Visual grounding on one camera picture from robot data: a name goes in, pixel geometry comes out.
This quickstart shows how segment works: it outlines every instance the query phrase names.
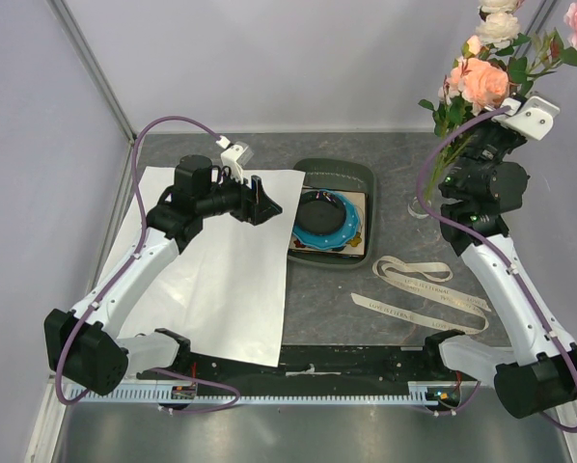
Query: green leaf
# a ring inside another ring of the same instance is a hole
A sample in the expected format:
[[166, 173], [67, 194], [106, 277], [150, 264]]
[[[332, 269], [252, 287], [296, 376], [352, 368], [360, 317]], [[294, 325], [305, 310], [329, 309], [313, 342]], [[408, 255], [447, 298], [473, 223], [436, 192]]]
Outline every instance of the green leaf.
[[434, 111], [434, 104], [432, 104], [432, 102], [428, 101], [427, 99], [420, 99], [420, 102], [418, 104], [425, 109], [429, 109], [430, 111]]
[[468, 43], [464, 43], [462, 45], [462, 56], [464, 58], [469, 58], [470, 56], [473, 56], [473, 53], [471, 53], [471, 51], [469, 50], [469, 44]]
[[561, 61], [563, 61], [566, 65], [574, 66], [577, 68], [577, 49], [573, 46], [566, 48], [561, 52]]
[[445, 136], [445, 130], [443, 129], [443, 125], [438, 123], [437, 125], [434, 126], [434, 135], [436, 135], [439, 138], [443, 138]]
[[452, 100], [452, 107], [450, 108], [450, 122], [454, 125], [461, 125], [463, 116], [464, 99], [462, 96], [457, 96]]
[[531, 34], [531, 45], [533, 46], [533, 50], [536, 51], [536, 54], [539, 53], [541, 49], [541, 39], [538, 34]]
[[478, 55], [478, 59], [479, 59], [479, 60], [482, 60], [482, 61], [485, 61], [485, 60], [488, 59], [489, 56], [490, 56], [490, 48], [485, 47], [485, 48], [480, 52], [480, 54]]
[[488, 63], [490, 63], [495, 68], [499, 68], [502, 70], [508, 70], [508, 65], [506, 65], [505, 61], [503, 61], [503, 60], [497, 60], [496, 58], [492, 58], [492, 59], [488, 60]]
[[497, 51], [495, 54], [497, 56], [509, 56], [509, 55], [513, 55], [514, 51], [515, 51], [515, 49], [513, 48], [513, 45], [510, 45], [507, 48], [503, 48], [503, 49]]
[[543, 72], [538, 72], [537, 74], [529, 74], [529, 76], [533, 77], [534, 79], [537, 79], [539, 77], [543, 77], [544, 75], [554, 74], [555, 72], [556, 72], [555, 70], [545, 70]]
[[521, 94], [522, 96], [526, 96], [531, 91], [534, 84], [535, 80], [528, 80], [527, 82], [522, 84], [522, 87], [520, 87], [520, 91], [518, 93]]
[[442, 102], [439, 103], [439, 109], [436, 110], [441, 121], [447, 118], [447, 107]]
[[509, 61], [508, 74], [509, 80], [514, 84], [524, 84], [527, 81], [527, 65], [529, 64], [529, 59], [526, 56], [515, 60]]
[[565, 50], [563, 39], [561, 39], [559, 31], [555, 29], [554, 37], [552, 38], [552, 42], [550, 42], [550, 54], [552, 55], [552, 59], [557, 60], [561, 56], [563, 50]]
[[524, 34], [518, 34], [518, 38], [515, 41], [513, 41], [511, 46], [523, 45], [523, 44], [528, 43], [530, 41], [531, 41], [531, 38], [529, 36], [525, 36]]

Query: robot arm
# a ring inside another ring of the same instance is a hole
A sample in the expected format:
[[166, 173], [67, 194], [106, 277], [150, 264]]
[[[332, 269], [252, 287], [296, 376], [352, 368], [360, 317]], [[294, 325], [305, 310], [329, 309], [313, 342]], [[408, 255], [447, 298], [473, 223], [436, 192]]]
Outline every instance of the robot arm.
[[[467, 150], [439, 188], [443, 197], [458, 200], [444, 204], [442, 215], [486, 236], [512, 261], [513, 268], [506, 268], [491, 249], [472, 236], [441, 226], [443, 237], [488, 294], [513, 351], [486, 346], [457, 331], [434, 335], [426, 340], [426, 346], [436, 351], [433, 357], [440, 358], [439, 367], [465, 372], [493, 387], [506, 409], [515, 418], [524, 418], [577, 398], [569, 370], [552, 338], [558, 338], [576, 369], [577, 345], [538, 295], [501, 217], [522, 206], [529, 179], [521, 166], [503, 158], [526, 143], [525, 137], [543, 138], [559, 108], [539, 95], [527, 101], [508, 98], [504, 105], [512, 109], [470, 134]], [[522, 276], [553, 332], [542, 327], [514, 278], [515, 272]]]
[[[227, 174], [211, 165], [203, 156], [186, 156], [175, 169], [175, 181], [162, 194], [158, 204], [147, 214], [147, 229], [141, 252], [117, 282], [96, 304], [76, 336], [64, 367], [64, 375], [90, 389], [106, 395], [126, 375], [150, 368], [168, 367], [189, 341], [164, 329], [148, 336], [118, 339], [124, 322], [140, 297], [157, 275], [175, 260], [203, 229], [206, 217], [230, 212], [241, 221], [260, 225], [282, 212], [262, 189], [261, 179], [252, 177], [250, 186], [242, 179], [239, 162], [247, 160], [249, 149], [237, 144], [222, 154]], [[212, 181], [212, 171], [218, 179]], [[55, 309], [44, 322], [48, 362], [55, 370], [73, 326], [87, 311], [96, 295], [130, 259], [131, 252], [69, 313]]]

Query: blue plate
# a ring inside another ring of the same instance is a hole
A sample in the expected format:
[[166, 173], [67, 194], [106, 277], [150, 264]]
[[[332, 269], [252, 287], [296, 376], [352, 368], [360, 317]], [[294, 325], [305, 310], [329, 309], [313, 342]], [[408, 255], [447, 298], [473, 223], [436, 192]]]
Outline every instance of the blue plate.
[[342, 248], [348, 241], [353, 239], [359, 231], [361, 222], [359, 220], [357, 207], [355, 207], [351, 201], [349, 201], [340, 193], [323, 189], [319, 191], [325, 191], [342, 201], [344, 207], [346, 208], [346, 220], [344, 220], [344, 225], [338, 231], [324, 236], [317, 236], [315, 234], [308, 233], [307, 231], [304, 231], [295, 225], [292, 228], [292, 234], [294, 234], [297, 239], [305, 246], [317, 249], [319, 251], [329, 251], [330, 249]]

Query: gray floor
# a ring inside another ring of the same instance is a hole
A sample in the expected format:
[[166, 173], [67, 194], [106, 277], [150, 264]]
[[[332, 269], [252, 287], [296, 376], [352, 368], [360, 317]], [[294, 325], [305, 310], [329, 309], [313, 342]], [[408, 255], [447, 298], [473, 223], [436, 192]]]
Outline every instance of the gray floor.
[[569, 463], [562, 434], [510, 417], [492, 391], [461, 416], [394, 406], [251, 405], [171, 417], [151, 405], [68, 410], [53, 463]]
[[[250, 145], [252, 169], [290, 169], [305, 157], [338, 157], [368, 165], [378, 178], [379, 198], [373, 257], [394, 256], [405, 262], [443, 261], [454, 273], [446, 285], [485, 298], [477, 279], [453, 253], [437, 224], [418, 220], [406, 210], [414, 196], [422, 160], [436, 144], [424, 133], [282, 133], [228, 135]], [[205, 134], [151, 135], [139, 165], [175, 167], [186, 154], [219, 161], [220, 149]], [[480, 328], [482, 320], [396, 289], [376, 278], [371, 265], [356, 270], [322, 270], [288, 263], [284, 343], [421, 345], [433, 330], [375, 313], [352, 303], [356, 292], [416, 313]], [[475, 336], [494, 345], [508, 345], [499, 317], [487, 315], [490, 327]]]

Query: purple cable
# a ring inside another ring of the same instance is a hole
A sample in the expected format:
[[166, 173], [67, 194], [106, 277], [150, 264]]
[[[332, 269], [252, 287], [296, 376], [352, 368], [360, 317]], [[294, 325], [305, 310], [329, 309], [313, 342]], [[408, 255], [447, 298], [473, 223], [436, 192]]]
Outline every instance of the purple cable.
[[62, 383], [63, 383], [63, 377], [64, 377], [64, 366], [66, 365], [66, 358], [68, 357], [69, 350], [71, 349], [72, 344], [74, 343], [74, 340], [76, 339], [76, 336], [80, 332], [80, 330], [83, 327], [83, 325], [85, 324], [85, 322], [89, 319], [89, 317], [92, 315], [92, 313], [96, 310], [96, 308], [94, 307], [94, 304], [99, 304], [99, 302], [104, 298], [106, 293], [115, 285], [115, 283], [119, 280], [119, 278], [122, 277], [122, 275], [125, 273], [125, 271], [130, 267], [130, 265], [132, 265], [132, 262], [135, 261], [134, 256], [141, 252], [141, 249], [143, 249], [143, 245], [145, 244], [145, 238], [147, 237], [147, 220], [146, 220], [146, 214], [145, 214], [145, 207], [143, 206], [143, 198], [141, 196], [141, 190], [138, 187], [138, 178], [137, 178], [137, 174], [136, 174], [136, 163], [138, 161], [138, 151], [139, 151], [139, 148], [141, 148], [141, 143], [143, 143], [143, 139], [145, 138], [145, 135], [147, 135], [147, 133], [152, 128], [154, 128], [156, 125], [158, 125], [159, 123], [164, 123], [166, 121], [183, 121], [185, 123], [192, 123], [192, 124], [196, 125], [197, 127], [201, 128], [202, 130], [204, 130], [205, 132], [207, 132], [209, 135], [211, 135], [213, 138], [215, 138], [216, 141], [221, 139], [220, 135], [218, 135], [216, 132], [211, 130], [206, 125], [203, 125], [202, 123], [194, 121], [193, 119], [185, 118], [184, 116], [165, 116], [163, 118], [156, 119], [155, 121], [147, 124], [147, 126], [138, 135], [136, 142], [134, 142], [134, 146], [132, 147], [132, 154], [131, 154], [132, 157], [130, 159], [130, 174], [132, 176], [132, 188], [134, 189], [134, 196], [136, 197], [136, 203], [138, 204], [138, 209], [139, 209], [139, 212], [141, 213], [141, 236], [138, 240], [138, 244], [136, 245], [136, 248], [134, 249], [134, 252], [132, 253], [132, 255], [124, 263], [122, 268], [120, 268], [117, 271], [117, 273], [113, 276], [113, 278], [111, 278], [108, 281], [108, 283], [99, 291], [97, 296], [94, 298], [94, 301], [87, 308], [87, 311], [85, 311], [85, 313], [83, 313], [83, 316], [80, 317], [80, 319], [74, 325], [74, 328], [72, 329], [72, 331], [69, 333], [68, 339], [66, 340], [66, 343], [64, 344], [64, 348], [61, 351], [61, 355], [59, 356], [59, 362], [57, 362], [57, 368], [55, 369], [55, 393], [57, 394], [57, 398], [59, 399], [59, 401], [61, 403], [63, 403], [64, 405], [74, 404], [89, 393], [89, 390], [85, 390], [80, 395], [78, 395], [77, 397], [70, 399], [70, 398], [66, 398], [66, 396], [64, 395], [64, 391], [63, 391]]
[[166, 374], [167, 376], [182, 379], [183, 381], [192, 381], [193, 383], [203, 384], [204, 386], [224, 389], [225, 391], [229, 391], [234, 394], [233, 400], [227, 403], [223, 403], [222, 405], [217, 405], [215, 407], [207, 407], [202, 408], [200, 410], [175, 410], [169, 407], [160, 407], [165, 412], [179, 415], [201, 415], [203, 413], [219, 412], [221, 410], [226, 410], [227, 408], [233, 407], [241, 399], [241, 393], [239, 392], [239, 390], [234, 388], [233, 386], [229, 386], [228, 384], [214, 383], [213, 381], [205, 381], [205, 379], [190, 378], [189, 376], [184, 376], [179, 373], [173, 373], [172, 371], [169, 371], [168, 369], [164, 368], [152, 368], [151, 371], [155, 371], [156, 373], [160, 374]]
[[[489, 249], [491, 249], [492, 252], [494, 254], [496, 254], [499, 257], [499, 259], [505, 264], [505, 266], [507, 268], [510, 268], [512, 266], [511, 260], [494, 243], [492, 243], [489, 239], [487, 239], [485, 236], [481, 235], [480, 233], [478, 233], [472, 229], [469, 229], [468, 227], [465, 227], [461, 224], [458, 224], [457, 222], [454, 222], [453, 220], [450, 220], [446, 217], [443, 217], [442, 215], [435, 212], [433, 209], [428, 207], [428, 205], [426, 204], [426, 201], [424, 200], [424, 194], [423, 194], [424, 183], [426, 180], [428, 167], [429, 167], [430, 163], [434, 160], [434, 158], [439, 154], [439, 152], [441, 152], [447, 145], [449, 145], [453, 140], [455, 140], [455, 138], [457, 138], [462, 133], [466, 132], [468, 129], [472, 128], [473, 126], [477, 125], [478, 123], [492, 119], [495, 116], [499, 116], [501, 114], [504, 114], [508, 110], [509, 110], [509, 107], [504, 106], [504, 107], [496, 109], [494, 111], [480, 114], [479, 116], [473, 118], [472, 120], [468, 121], [467, 123], [464, 123], [463, 125], [461, 125], [459, 128], [454, 130], [445, 140], [443, 140], [439, 144], [439, 146], [436, 147], [432, 151], [432, 153], [426, 159], [426, 161], [424, 161], [424, 164], [422, 165], [422, 168], [420, 169], [420, 172], [417, 175], [417, 201], [419, 201], [420, 205], [422, 206], [422, 208], [426, 211], [426, 213], [428, 215], [430, 215], [431, 217], [434, 217], [436, 220], [438, 220], [439, 222], [441, 222], [443, 224], [449, 225], [450, 227], [454, 227], [455, 229], [458, 229], [461, 232], [465, 232], [467, 234], [470, 234], [471, 236], [473, 236], [474, 238], [479, 240], [481, 243], [483, 243], [485, 246], [487, 246]], [[537, 303], [534, 296], [531, 294], [531, 291], [529, 290], [529, 287], [525, 283], [522, 276], [518, 273], [515, 273], [515, 274], [513, 274], [513, 277], [516, 280], [516, 282], [518, 283], [518, 285], [520, 286], [520, 289], [522, 289], [522, 292], [524, 293], [525, 297], [529, 301], [529, 304], [531, 305], [535, 314], [537, 315], [537, 318], [539, 319], [541, 326], [543, 326], [544, 330], [546, 330], [547, 333], [551, 333], [553, 331], [552, 326], [548, 322], [548, 319], [546, 318], [546, 316], [541, 311], [539, 304]], [[576, 367], [574, 366], [571, 358], [569, 357], [569, 354], [567, 353], [567, 351], [565, 350], [565, 348], [563, 347], [563, 345], [561, 344], [559, 339], [558, 338], [552, 338], [552, 342], [555, 344], [555, 346], [557, 347], [557, 349], [561, 353], [561, 356], [563, 357], [565, 365], [569, 369], [569, 373], [571, 374], [571, 377], [574, 381], [574, 386], [576, 387], [576, 391], [577, 391], [577, 370], [576, 370]], [[554, 419], [552, 419], [551, 417], [549, 417], [548, 415], [546, 415], [543, 412], [541, 413], [541, 415], [547, 421], [549, 421], [550, 423], [552, 423], [554, 426], [556, 426], [558, 429], [560, 429], [562, 431], [574, 432], [574, 433], [577, 432], [577, 425], [573, 426], [573, 427], [572, 426], [566, 426], [564, 424], [561, 424], [560, 422], [555, 421]]]

